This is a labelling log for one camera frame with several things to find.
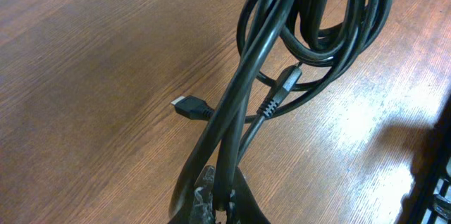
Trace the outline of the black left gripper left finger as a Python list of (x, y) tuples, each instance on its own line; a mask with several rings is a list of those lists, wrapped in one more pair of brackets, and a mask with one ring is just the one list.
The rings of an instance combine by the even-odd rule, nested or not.
[(213, 208), (215, 168), (205, 166), (196, 183), (191, 197), (172, 217), (168, 224), (215, 224), (216, 214)]

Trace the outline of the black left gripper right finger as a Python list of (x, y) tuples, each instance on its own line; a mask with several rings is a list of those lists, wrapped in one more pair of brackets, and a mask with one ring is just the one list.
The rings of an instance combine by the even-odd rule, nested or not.
[(254, 198), (241, 170), (237, 167), (233, 178), (230, 200), (226, 209), (227, 224), (269, 224)]

